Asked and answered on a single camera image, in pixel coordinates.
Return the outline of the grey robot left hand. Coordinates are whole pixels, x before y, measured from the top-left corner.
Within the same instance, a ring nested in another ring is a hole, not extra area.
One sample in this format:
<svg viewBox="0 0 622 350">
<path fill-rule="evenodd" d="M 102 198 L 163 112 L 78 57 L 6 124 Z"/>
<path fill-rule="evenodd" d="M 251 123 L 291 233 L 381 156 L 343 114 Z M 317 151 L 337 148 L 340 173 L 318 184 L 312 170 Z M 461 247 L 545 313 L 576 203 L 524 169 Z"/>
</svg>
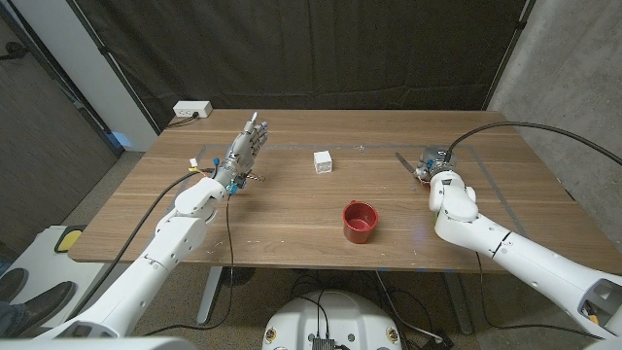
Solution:
<svg viewBox="0 0 622 350">
<path fill-rule="evenodd" d="M 230 194 L 244 187 L 255 159 L 267 140 L 267 122 L 258 122 L 258 114 L 254 112 L 245 123 L 242 131 L 228 147 L 213 176 Z"/>
</svg>

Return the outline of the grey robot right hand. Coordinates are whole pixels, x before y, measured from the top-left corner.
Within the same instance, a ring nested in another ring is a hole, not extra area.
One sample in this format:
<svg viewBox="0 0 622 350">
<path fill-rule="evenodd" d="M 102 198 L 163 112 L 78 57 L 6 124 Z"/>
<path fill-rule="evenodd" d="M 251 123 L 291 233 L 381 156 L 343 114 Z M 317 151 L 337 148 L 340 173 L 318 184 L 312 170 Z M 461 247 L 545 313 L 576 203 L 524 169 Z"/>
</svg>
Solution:
<svg viewBox="0 0 622 350">
<path fill-rule="evenodd" d="M 443 171 L 454 170 L 457 166 L 457 156 L 452 154 L 446 160 L 446 149 L 440 146 L 428 146 L 419 157 L 414 175 L 423 182 L 429 182 L 434 175 Z"/>
</svg>

